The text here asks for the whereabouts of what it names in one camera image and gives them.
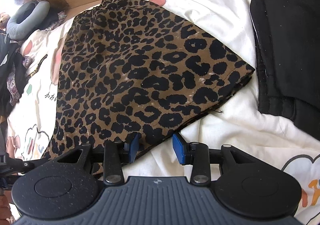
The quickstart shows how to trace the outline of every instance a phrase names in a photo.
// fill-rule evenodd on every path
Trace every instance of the leopard print fabric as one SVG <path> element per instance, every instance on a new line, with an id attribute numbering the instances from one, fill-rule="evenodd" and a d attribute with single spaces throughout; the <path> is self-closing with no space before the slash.
<path id="1" fill-rule="evenodd" d="M 210 34 L 152 2 L 103 0 L 76 16 L 67 35 L 44 156 L 81 143 L 102 148 L 105 139 L 140 132 L 139 157 L 225 102 L 253 71 Z"/>

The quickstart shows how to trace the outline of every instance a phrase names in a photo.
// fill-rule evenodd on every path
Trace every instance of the gray neck pillow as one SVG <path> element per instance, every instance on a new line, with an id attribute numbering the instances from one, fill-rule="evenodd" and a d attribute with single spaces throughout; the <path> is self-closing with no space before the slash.
<path id="1" fill-rule="evenodd" d="M 29 37 L 47 16 L 49 9 L 50 4 L 47 1 L 31 1 L 21 6 L 9 19 L 6 27 L 10 39 L 20 41 Z"/>

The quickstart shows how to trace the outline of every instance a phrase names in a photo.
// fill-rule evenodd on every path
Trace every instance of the white duvet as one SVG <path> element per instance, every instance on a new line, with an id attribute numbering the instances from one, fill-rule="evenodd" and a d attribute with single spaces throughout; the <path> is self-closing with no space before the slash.
<path id="1" fill-rule="evenodd" d="M 152 0 L 165 9 L 191 21 L 204 29 L 243 60 L 255 67 L 255 43 L 252 23 L 249 14 L 250 0 Z M 70 22 L 61 27 L 67 32 Z M 58 41 L 64 34 L 54 34 Z M 48 73 L 39 78 L 40 83 L 45 83 Z M 50 84 L 51 93 L 56 94 L 57 86 Z M 17 117 L 24 111 L 23 101 L 27 92 L 25 90 L 19 105 L 13 114 Z M 44 103 L 52 100 L 42 98 Z M 262 115 L 257 110 L 258 105 L 258 80 L 254 73 L 247 86 L 238 91 L 217 112 L 211 112 L 206 117 L 196 121 L 181 131 L 187 141 L 206 143 L 209 148 L 220 148 L 222 144 L 231 144 L 239 149 L 293 175 L 301 184 L 303 197 L 300 202 L 296 218 L 303 224 L 318 224 L 320 222 L 320 142 L 297 129 L 293 123 L 283 117 Z M 43 111 L 30 108 L 31 123 L 46 127 L 48 137 L 52 136 L 54 116 L 48 117 Z M 9 126 L 14 135 L 26 136 L 26 130 L 19 127 L 17 119 L 9 117 Z M 39 136 L 43 130 L 33 131 Z M 28 156 L 24 152 L 25 141 L 21 140 L 16 157 Z M 212 180 L 217 179 L 219 169 L 212 165 Z M 146 153 L 135 163 L 124 167 L 124 175 L 137 176 L 187 176 L 190 177 L 191 166 L 179 165 L 169 139 Z"/>

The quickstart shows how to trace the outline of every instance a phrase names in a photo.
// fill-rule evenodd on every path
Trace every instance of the black cloth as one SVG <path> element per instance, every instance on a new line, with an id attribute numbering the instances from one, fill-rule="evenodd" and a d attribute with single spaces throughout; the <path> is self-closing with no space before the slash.
<path id="1" fill-rule="evenodd" d="M 13 65 L 15 66 L 15 85 L 20 94 L 27 84 L 26 68 L 23 65 L 23 57 L 16 52 L 18 43 L 4 42 L 6 33 L 0 30 L 0 115 L 7 117 L 12 111 L 10 104 L 10 91 L 7 88 L 7 77 Z"/>
<path id="2" fill-rule="evenodd" d="M 320 0 L 252 0 L 261 113 L 320 140 Z"/>

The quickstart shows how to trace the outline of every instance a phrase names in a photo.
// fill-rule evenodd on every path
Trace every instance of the ribbed grip surface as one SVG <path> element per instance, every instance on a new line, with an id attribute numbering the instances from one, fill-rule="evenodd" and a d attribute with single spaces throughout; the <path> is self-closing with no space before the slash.
<path id="1" fill-rule="evenodd" d="M 246 220 L 220 206 L 209 189 L 190 185 L 185 177 L 130 177 L 125 185 L 105 189 L 94 206 L 75 217 L 60 221 L 40 221 L 22 216 L 15 224 L 299 225 L 300 223 L 293 217 L 277 221 Z"/>

